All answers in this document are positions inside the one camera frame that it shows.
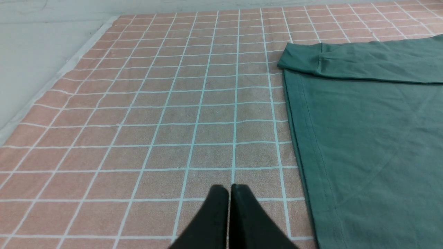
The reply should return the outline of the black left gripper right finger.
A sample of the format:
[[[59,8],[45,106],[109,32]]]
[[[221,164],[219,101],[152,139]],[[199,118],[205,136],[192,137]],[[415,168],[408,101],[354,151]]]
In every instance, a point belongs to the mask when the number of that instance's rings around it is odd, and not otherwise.
[[[297,249],[244,184],[231,187],[230,249]]]

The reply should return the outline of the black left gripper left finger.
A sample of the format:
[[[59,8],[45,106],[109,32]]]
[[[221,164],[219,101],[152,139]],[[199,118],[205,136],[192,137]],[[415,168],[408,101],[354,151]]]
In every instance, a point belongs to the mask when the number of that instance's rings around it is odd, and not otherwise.
[[[185,230],[169,246],[170,249],[224,249],[228,223],[228,191],[213,185]]]

